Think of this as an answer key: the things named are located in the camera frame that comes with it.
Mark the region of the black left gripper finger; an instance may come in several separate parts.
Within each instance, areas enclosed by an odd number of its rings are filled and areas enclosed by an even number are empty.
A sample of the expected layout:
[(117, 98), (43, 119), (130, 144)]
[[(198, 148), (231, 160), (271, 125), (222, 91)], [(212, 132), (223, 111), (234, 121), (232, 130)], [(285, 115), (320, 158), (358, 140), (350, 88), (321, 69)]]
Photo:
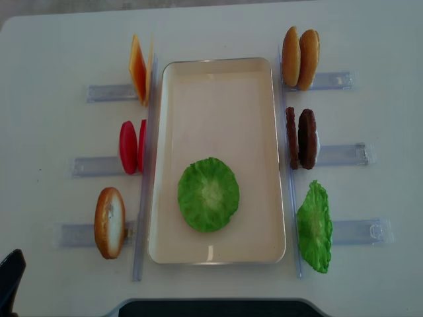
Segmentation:
[(22, 250), (13, 250), (1, 262), (1, 316), (17, 316), (13, 312), (16, 293), (26, 268)]

